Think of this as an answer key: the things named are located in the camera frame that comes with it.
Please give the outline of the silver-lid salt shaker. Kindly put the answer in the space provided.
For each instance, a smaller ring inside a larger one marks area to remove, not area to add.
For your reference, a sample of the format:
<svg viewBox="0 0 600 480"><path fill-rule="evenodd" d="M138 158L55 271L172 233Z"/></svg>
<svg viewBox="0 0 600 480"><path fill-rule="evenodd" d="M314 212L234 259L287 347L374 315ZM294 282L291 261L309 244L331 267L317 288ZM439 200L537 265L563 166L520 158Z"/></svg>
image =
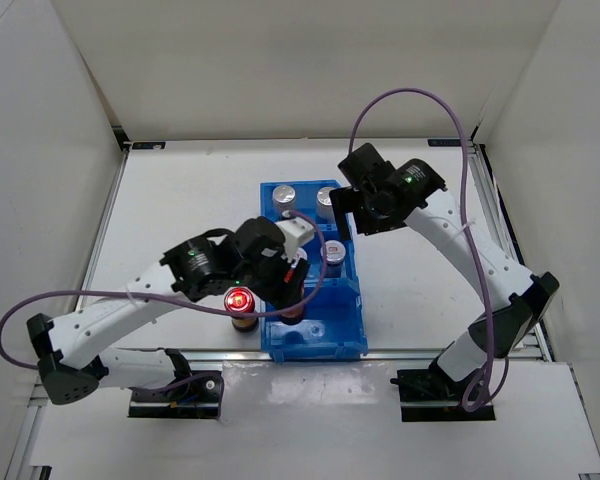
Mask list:
<svg viewBox="0 0 600 480"><path fill-rule="evenodd" d="M334 223L335 216L330 198L330 193L334 187L326 186L319 189L316 193L315 212L318 220L324 223Z"/></svg>
<svg viewBox="0 0 600 480"><path fill-rule="evenodd" d="M294 210L296 207L296 190L291 185L279 184L275 186L271 198L274 212L278 219L284 218L285 212Z"/></svg>

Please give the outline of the white-lid spice jar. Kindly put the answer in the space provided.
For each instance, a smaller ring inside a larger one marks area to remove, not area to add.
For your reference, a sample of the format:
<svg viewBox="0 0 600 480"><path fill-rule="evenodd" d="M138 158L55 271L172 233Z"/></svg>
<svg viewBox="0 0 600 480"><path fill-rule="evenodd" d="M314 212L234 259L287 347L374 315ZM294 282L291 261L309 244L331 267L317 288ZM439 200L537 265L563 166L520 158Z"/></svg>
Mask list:
<svg viewBox="0 0 600 480"><path fill-rule="evenodd" d="M294 259L295 260L304 260L304 261L307 261L308 260L308 254L307 254L306 250L304 248L299 248L296 251Z"/></svg>
<svg viewBox="0 0 600 480"><path fill-rule="evenodd" d="M346 259L346 248L338 240L328 240L326 248L326 273L328 278L339 278L342 275L343 265Z"/></svg>

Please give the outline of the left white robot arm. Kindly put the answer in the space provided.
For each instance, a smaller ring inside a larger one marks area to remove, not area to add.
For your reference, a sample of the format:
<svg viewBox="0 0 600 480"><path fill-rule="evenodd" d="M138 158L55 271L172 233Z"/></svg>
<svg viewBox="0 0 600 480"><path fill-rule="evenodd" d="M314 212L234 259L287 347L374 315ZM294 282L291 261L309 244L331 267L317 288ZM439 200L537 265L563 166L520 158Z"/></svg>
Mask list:
<svg viewBox="0 0 600 480"><path fill-rule="evenodd" d="M100 293L82 310L27 322L42 385L55 405L99 388L120 387L168 400L199 380L177 349L119 349L116 342L177 309L242 286L281 310L300 303L309 265L292 262L315 227L299 217L246 220L236 231L213 229L171 248L123 289Z"/></svg>

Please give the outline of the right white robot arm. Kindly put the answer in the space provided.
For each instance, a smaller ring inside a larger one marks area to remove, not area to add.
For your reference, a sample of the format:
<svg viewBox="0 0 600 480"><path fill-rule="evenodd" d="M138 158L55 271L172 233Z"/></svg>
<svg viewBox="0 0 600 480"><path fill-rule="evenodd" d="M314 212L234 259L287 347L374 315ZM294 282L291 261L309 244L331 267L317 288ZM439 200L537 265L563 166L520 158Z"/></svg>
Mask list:
<svg viewBox="0 0 600 480"><path fill-rule="evenodd" d="M343 238L350 236L348 214L360 235L408 227L432 244L482 300L484 313L416 376L440 399L460 395L476 373L506 358L541 319L558 280L549 272L534 274L472 229L445 180L426 162L412 159L396 168L379 156L351 154L338 168L349 184L330 197Z"/></svg>

